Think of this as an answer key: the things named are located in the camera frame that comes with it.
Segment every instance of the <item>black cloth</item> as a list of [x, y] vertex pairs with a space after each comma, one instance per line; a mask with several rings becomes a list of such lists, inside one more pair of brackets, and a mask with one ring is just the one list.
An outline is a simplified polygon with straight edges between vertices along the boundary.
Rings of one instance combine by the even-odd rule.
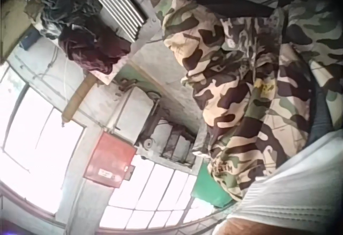
[[130, 52], [131, 43], [117, 36], [99, 19], [91, 18], [85, 26], [85, 29], [74, 30], [65, 27], [59, 36], [58, 44], [68, 59], [75, 61], [82, 68], [108, 75], [112, 72], [113, 65]]
[[98, 15], [102, 5], [98, 0], [42, 0], [41, 20], [47, 30], [62, 31], [72, 24], [85, 26], [88, 17]]
[[249, 0], [196, 0], [219, 18], [269, 17], [273, 8]]

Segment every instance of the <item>green cloth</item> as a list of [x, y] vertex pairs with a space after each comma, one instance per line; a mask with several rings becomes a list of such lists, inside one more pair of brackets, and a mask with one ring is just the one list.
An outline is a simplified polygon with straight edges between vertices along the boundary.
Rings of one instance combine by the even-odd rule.
[[207, 163], [202, 164], [191, 195], [222, 208], [232, 201], [232, 197], [214, 181], [208, 173], [207, 166]]

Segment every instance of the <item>window frame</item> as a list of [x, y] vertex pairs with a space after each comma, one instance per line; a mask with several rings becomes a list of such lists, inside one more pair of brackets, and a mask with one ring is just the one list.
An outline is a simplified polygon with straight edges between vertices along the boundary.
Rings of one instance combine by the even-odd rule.
[[[54, 110], [57, 110], [59, 111], [61, 114], [61, 110], [58, 109], [57, 107], [55, 107], [45, 96], [43, 96], [39, 91], [37, 91], [34, 87], [30, 86], [29, 83], [23, 79], [23, 77], [14, 69], [12, 68], [12, 66], [8, 66], [7, 69], [4, 71], [3, 73], [3, 76], [1, 77], [0, 79], [0, 84], [1, 82], [3, 81], [3, 78], [5, 77], [5, 75], [7, 74], [7, 72], [11, 69], [11, 71], [13, 71], [16, 75], [18, 75], [18, 77], [25, 83], [23, 89], [20, 91], [19, 93], [19, 96], [17, 98], [17, 101], [16, 101], [16, 104], [14, 105], [13, 107], [13, 110], [11, 112], [11, 115], [10, 115], [10, 118], [8, 120], [8, 123], [7, 123], [7, 128], [6, 128], [6, 131], [5, 131], [5, 136], [4, 136], [4, 141], [3, 141], [3, 144], [0, 144], [0, 152], [5, 154], [7, 157], [9, 157], [15, 164], [17, 164], [20, 168], [22, 168], [24, 171], [27, 171], [29, 172], [29, 170], [25, 167], [23, 167], [20, 163], [18, 163], [18, 161], [16, 161], [9, 153], [6, 152], [5, 148], [6, 148], [6, 141], [8, 139], [8, 136], [9, 136], [9, 133], [10, 133], [10, 130], [11, 130], [11, 127], [12, 127], [12, 124], [13, 124], [13, 121], [14, 121], [14, 118], [16, 117], [16, 114], [18, 112], [18, 109], [27, 93], [27, 91], [29, 89], [32, 89], [34, 92], [36, 92], [39, 96], [41, 96], [46, 102], [48, 102], [49, 104], [51, 104], [51, 111], [49, 113], [49, 116], [47, 117], [46, 119], [46, 122], [42, 128], [42, 131], [44, 130], [45, 126], [46, 126], [46, 123], [47, 121], [49, 120], [50, 116], [51, 116], [51, 113], [54, 111]], [[75, 121], [73, 119], [73, 121], [79, 125], [81, 128], [82, 128], [82, 131], [80, 133], [80, 136], [78, 137], [77, 139], [77, 142], [75, 144], [75, 147], [73, 148], [72, 152], [71, 152], [71, 156], [68, 160], [68, 164], [66, 166], [66, 169], [65, 169], [65, 172], [64, 172], [64, 179], [63, 179], [63, 182], [62, 182], [62, 186], [61, 186], [61, 189], [63, 188], [64, 186], [64, 183], [65, 183], [65, 178], [66, 178], [66, 174], [68, 172], [68, 169], [69, 169], [69, 166], [70, 166], [70, 162], [75, 154], [75, 151], [78, 147], [78, 145], [80, 144], [80, 140], [82, 139], [83, 135], [84, 135], [84, 132], [85, 132], [85, 129], [86, 129], [86, 126], [85, 125], [82, 125], [81, 123], [79, 123], [78, 121]], [[42, 218], [43, 220], [47, 221], [48, 223], [54, 225], [54, 226], [57, 226], [57, 227], [60, 227], [60, 228], [65, 228], [66, 225], [64, 223], [61, 223], [61, 222], [58, 222], [56, 221], [55, 219], [55, 216], [57, 214], [56, 213], [51, 213], [49, 211], [46, 211], [38, 206], [36, 206], [35, 204], [31, 203], [30, 201], [28, 201], [25, 197], [22, 197], [20, 196], [16, 191], [14, 191], [13, 189], [11, 189], [9, 186], [7, 186], [5, 183], [3, 182], [0, 182], [0, 191], [1, 191], [1, 195], [0, 195], [0, 200], [2, 201], [3, 200], [3, 196], [5, 196], [8, 200], [10, 200], [11, 202], [13, 202], [14, 204], [18, 205], [19, 207], [23, 208], [24, 210], [26, 210], [28, 213], [30, 213], [31, 215], [35, 216], [35, 217], [38, 217], [38, 218]]]
[[[165, 189], [165, 191], [164, 191], [164, 193], [163, 193], [163, 195], [162, 195], [162, 197], [161, 197], [161, 199], [160, 199], [160, 202], [158, 203], [158, 206], [157, 206], [156, 210], [142, 210], [142, 209], [136, 209], [136, 207], [137, 207], [137, 205], [138, 205], [138, 202], [139, 202], [139, 200], [141, 199], [141, 196], [142, 196], [142, 194], [143, 194], [143, 192], [144, 192], [144, 190], [145, 190], [145, 188], [146, 188], [146, 185], [147, 185], [147, 183], [148, 183], [148, 181], [149, 181], [149, 179], [150, 179], [150, 177], [151, 177], [151, 175], [152, 175], [152, 173], [153, 173], [153, 171], [154, 171], [155, 166], [156, 166], [156, 165], [160, 165], [160, 166], [163, 166], [163, 167], [170, 168], [170, 167], [168, 167], [168, 166], [164, 166], [164, 165], [162, 165], [162, 164], [155, 163], [155, 162], [153, 162], [153, 164], [154, 164], [154, 165], [153, 165], [153, 167], [152, 167], [152, 169], [151, 169], [151, 171], [150, 171], [150, 173], [149, 173], [149, 175], [148, 175], [148, 177], [147, 177], [146, 183], [144, 184], [144, 187], [143, 187], [142, 191], [140, 192], [140, 196], [139, 196], [139, 198], [138, 198], [138, 200], [137, 200], [137, 202], [136, 202], [136, 204], [135, 204], [135, 206], [134, 206], [133, 208], [119, 207], [119, 206], [115, 206], [114, 204], [110, 204], [110, 201], [108, 202], [107, 207], [112, 207], [112, 208], [117, 208], [117, 209], [124, 209], [124, 210], [131, 210], [131, 211], [132, 211], [132, 213], [131, 213], [131, 215], [130, 215], [130, 217], [129, 217], [129, 219], [128, 219], [128, 222], [127, 222], [126, 225], [125, 225], [125, 228], [99, 227], [99, 229], [98, 229], [98, 232], [99, 232], [99, 233], [101, 233], [101, 234], [102, 234], [102, 233], [117, 234], [118, 232], [119, 232], [119, 233], [122, 232], [122, 233], [120, 233], [120, 234], [125, 234], [125, 233], [132, 234], [132, 233], [135, 233], [135, 232], [140, 233], [140, 232], [156, 232], [156, 231], [159, 231], [159, 230], [163, 230], [163, 231], [166, 231], [166, 230], [174, 230], [174, 229], [178, 229], [178, 228], [180, 228], [180, 227], [185, 227], [185, 226], [192, 225], [192, 224], [194, 224], [194, 223], [203, 221], [203, 220], [205, 220], [205, 219], [207, 219], [207, 218], [211, 218], [211, 216], [217, 214], [218, 211], [221, 211], [221, 210], [213, 211], [211, 214], [209, 214], [208, 216], [206, 216], [206, 217], [204, 217], [204, 218], [200, 218], [200, 219], [198, 219], [198, 220], [196, 220], [196, 221], [190, 221], [190, 222], [184, 223], [184, 220], [185, 220], [185, 218], [186, 218], [186, 216], [187, 216], [189, 210], [192, 209], [192, 204], [193, 204], [193, 202], [194, 202], [194, 200], [195, 200], [195, 198], [192, 197], [192, 196], [190, 196], [190, 200], [188, 201], [186, 207], [185, 207], [184, 209], [182, 209], [182, 210], [180, 210], [180, 209], [158, 210], [159, 207], [160, 207], [160, 205], [161, 205], [161, 203], [162, 203], [162, 201], [163, 201], [164, 196], [166, 195], [166, 193], [167, 193], [167, 191], [168, 191], [168, 189], [169, 189], [169, 187], [170, 187], [170, 184], [172, 183], [172, 180], [173, 180], [173, 177], [174, 177], [175, 173], [176, 173], [177, 171], [179, 171], [179, 170], [176, 170], [176, 169], [172, 169], [172, 170], [173, 170], [173, 173], [172, 173], [172, 175], [171, 175], [171, 177], [170, 177], [170, 179], [169, 179], [169, 181], [168, 181], [168, 185], [167, 185], [167, 187], [166, 187], [166, 189]], [[177, 202], [179, 201], [180, 197], [182, 196], [182, 193], [183, 193], [183, 191], [184, 191], [184, 189], [185, 189], [185, 187], [186, 187], [186, 185], [187, 185], [187, 182], [188, 182], [189, 177], [190, 177], [190, 176], [195, 176], [195, 175], [190, 174], [190, 173], [187, 173], [187, 175], [188, 175], [188, 176], [187, 176], [187, 178], [186, 178], [185, 183], [183, 184], [183, 187], [182, 187], [182, 190], [181, 190], [180, 194], [178, 195], [178, 198], [177, 198], [177, 200], [176, 200], [176, 202], [175, 202], [175, 205], [177, 205]], [[130, 229], [130, 228], [127, 228], [127, 225], [128, 225], [128, 223], [129, 223], [129, 221], [130, 221], [130, 219], [131, 219], [131, 217], [132, 217], [134, 211], [146, 211], [146, 212], [152, 212], [152, 213], [153, 213], [152, 218], [151, 218], [150, 221], [148, 222], [146, 228], [144, 228], [144, 229]], [[180, 220], [178, 221], [178, 223], [177, 223], [176, 225], [167, 226], [168, 220], [169, 220], [169, 218], [170, 218], [170, 215], [173, 213], [173, 211], [183, 211], [183, 213], [182, 213], [182, 215], [181, 215]], [[149, 228], [149, 226], [150, 226], [150, 224], [151, 224], [151, 222], [152, 222], [152, 220], [153, 220], [153, 218], [154, 218], [154, 216], [155, 216], [155, 214], [156, 214], [157, 212], [170, 212], [170, 215], [169, 215], [167, 221], [165, 222], [165, 224], [164, 224], [162, 227], [152, 227], [152, 228]]]

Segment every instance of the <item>skin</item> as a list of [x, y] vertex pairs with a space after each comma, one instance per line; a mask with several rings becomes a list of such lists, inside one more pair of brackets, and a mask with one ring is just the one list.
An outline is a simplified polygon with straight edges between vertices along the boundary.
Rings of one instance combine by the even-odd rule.
[[313, 233], [230, 218], [217, 235], [313, 235]]

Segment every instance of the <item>white label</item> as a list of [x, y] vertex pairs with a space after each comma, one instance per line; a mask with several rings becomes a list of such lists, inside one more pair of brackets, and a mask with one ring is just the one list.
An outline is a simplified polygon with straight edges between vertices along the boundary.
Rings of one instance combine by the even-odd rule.
[[105, 178], [111, 179], [113, 176], [113, 173], [105, 171], [103, 169], [99, 169], [98, 175], [103, 176]]

